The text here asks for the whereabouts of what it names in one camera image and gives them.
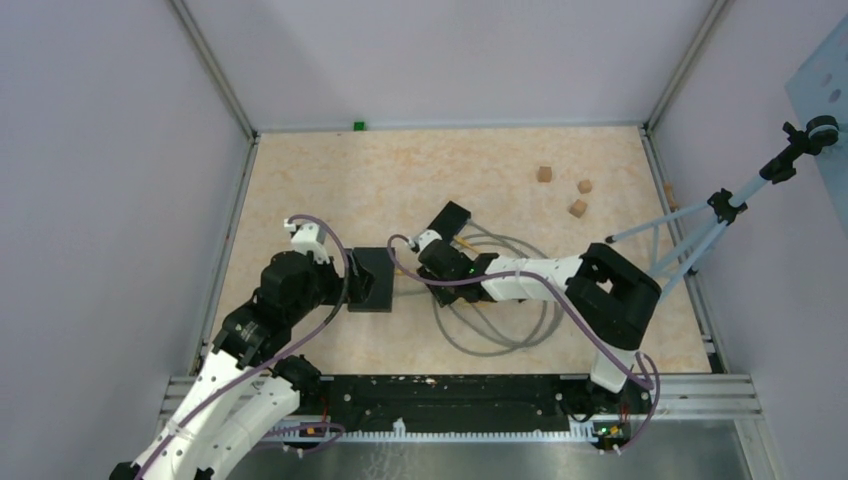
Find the black network switch box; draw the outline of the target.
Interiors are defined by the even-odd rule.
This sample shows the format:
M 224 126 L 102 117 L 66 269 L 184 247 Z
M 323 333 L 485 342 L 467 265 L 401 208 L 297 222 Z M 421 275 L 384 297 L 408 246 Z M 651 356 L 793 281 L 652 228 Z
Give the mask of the black network switch box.
M 390 313 L 393 306 L 395 265 L 385 247 L 355 247 L 347 251 L 356 254 L 374 275 L 372 292 L 359 305 L 348 306 L 356 313 Z

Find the black blue switch box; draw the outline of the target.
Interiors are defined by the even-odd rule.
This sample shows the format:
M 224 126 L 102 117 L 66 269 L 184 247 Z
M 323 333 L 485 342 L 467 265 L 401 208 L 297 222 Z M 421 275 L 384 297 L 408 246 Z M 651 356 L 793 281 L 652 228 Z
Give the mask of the black blue switch box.
M 453 240 L 471 220 L 469 210 L 454 201 L 448 201 L 427 229 L 436 232 L 444 241 Z

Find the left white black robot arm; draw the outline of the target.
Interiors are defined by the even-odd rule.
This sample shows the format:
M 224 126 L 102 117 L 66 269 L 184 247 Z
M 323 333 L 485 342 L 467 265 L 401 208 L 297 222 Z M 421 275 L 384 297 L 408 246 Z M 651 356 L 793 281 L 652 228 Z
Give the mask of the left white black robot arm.
M 225 317 L 187 396 L 135 459 L 113 479 L 225 479 L 284 417 L 319 404 L 318 370 L 292 354 L 293 328 L 320 306 L 336 316 L 366 299 L 375 275 L 358 248 L 341 272 L 315 247 L 283 251 L 251 297 Z

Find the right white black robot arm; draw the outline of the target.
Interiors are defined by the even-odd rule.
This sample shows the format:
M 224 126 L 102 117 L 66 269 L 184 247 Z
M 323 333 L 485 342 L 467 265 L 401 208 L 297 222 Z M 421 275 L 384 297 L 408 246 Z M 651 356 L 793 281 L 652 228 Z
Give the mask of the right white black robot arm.
M 635 378 L 643 338 L 662 295 L 658 283 L 610 246 L 592 243 L 581 255 L 470 258 L 442 239 L 414 247 L 417 275 L 448 302 L 554 302 L 596 347 L 586 385 L 589 404 L 612 412 Z

